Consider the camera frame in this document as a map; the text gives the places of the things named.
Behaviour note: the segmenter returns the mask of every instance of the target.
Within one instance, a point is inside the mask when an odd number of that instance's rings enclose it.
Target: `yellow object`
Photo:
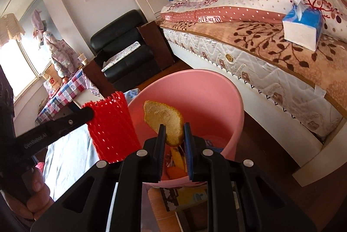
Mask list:
[[[177,202],[182,208],[192,207],[207,200],[207,186],[182,187],[177,190]]]
[[[184,161],[184,158],[179,153],[179,150],[177,147],[170,147],[171,156],[173,159],[173,162],[175,163],[176,167],[179,167],[180,169],[186,171],[186,163]]]

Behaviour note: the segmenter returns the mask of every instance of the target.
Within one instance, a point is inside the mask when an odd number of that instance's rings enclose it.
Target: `black leather armchair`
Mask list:
[[[137,29],[145,23],[138,11],[131,10],[99,30],[91,38],[91,47],[97,53],[95,62],[100,67],[134,42],[138,41],[141,44],[141,47],[104,72],[107,80],[122,92],[136,87],[160,72],[153,52]]]

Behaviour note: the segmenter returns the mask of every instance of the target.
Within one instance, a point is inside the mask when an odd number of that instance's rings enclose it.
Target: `wooden floor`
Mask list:
[[[139,86],[145,88],[159,78],[190,67],[182,61],[157,74]],[[236,161],[252,159],[292,200],[313,220],[318,231],[334,216],[347,195],[347,164],[325,178],[301,187],[291,176],[298,168],[288,153],[254,120],[245,113],[245,122],[237,145]],[[180,232],[176,216],[166,212],[159,189],[151,188],[149,198],[161,232]]]

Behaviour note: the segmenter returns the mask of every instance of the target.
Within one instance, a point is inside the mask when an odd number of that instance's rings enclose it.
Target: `blue tissue box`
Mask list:
[[[322,34],[322,13],[319,10],[307,8],[299,20],[295,9],[293,8],[282,20],[284,38],[315,51]]]

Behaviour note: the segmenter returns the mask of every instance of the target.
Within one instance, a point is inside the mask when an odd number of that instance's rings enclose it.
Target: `bread slice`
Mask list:
[[[161,124],[166,126],[166,144],[178,147],[184,139],[183,116],[175,108],[167,104],[145,101],[145,122],[156,132]]]

